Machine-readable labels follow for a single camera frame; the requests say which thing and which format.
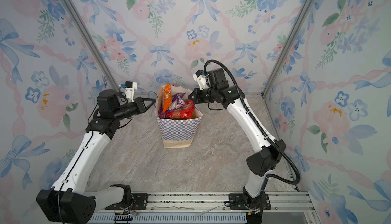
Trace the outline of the red fruit candy bag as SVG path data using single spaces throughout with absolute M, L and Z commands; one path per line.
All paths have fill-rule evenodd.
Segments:
M 187 100 L 179 109 L 167 113 L 166 118 L 171 120 L 187 120 L 193 116 L 194 109 L 194 103 L 191 100 Z

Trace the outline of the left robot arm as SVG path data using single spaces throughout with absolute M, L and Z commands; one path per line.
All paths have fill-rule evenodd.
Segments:
M 114 184 L 87 192 L 87 181 L 101 153 L 123 127 L 121 121 L 147 112 L 155 103 L 155 99 L 137 97 L 120 104 L 116 95 L 110 95 L 97 104 L 73 159 L 52 187 L 40 190 L 36 197 L 50 222 L 86 224 L 96 212 L 112 205 L 130 211 L 136 203 L 130 186 Z

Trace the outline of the orange chip snack packet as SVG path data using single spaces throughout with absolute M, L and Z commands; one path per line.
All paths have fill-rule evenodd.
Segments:
M 168 83 L 163 89 L 163 98 L 161 103 L 161 109 L 163 114 L 169 110 L 171 104 L 172 104 L 172 88 L 171 88 L 171 84 Z

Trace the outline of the blue checkered paper bag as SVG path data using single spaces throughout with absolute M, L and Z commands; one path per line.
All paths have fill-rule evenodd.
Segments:
M 199 127 L 203 114 L 195 108 L 195 112 L 186 120 L 172 120 L 172 119 L 160 119 L 158 116 L 158 110 L 163 104 L 164 87 L 162 85 L 157 92 L 157 102 L 155 109 L 155 116 L 158 126 L 160 127 L 161 136 L 163 139 L 163 146 L 165 149 L 169 148 L 188 148 L 196 131 Z

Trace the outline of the purple small snack packet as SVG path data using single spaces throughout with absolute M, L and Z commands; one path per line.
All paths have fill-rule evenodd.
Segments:
M 162 103 L 158 112 L 160 119 L 169 119 L 169 113 L 176 113 L 186 104 L 183 99 L 185 93 L 177 93 L 171 97 L 171 102 L 168 102 L 166 98 L 162 99 Z

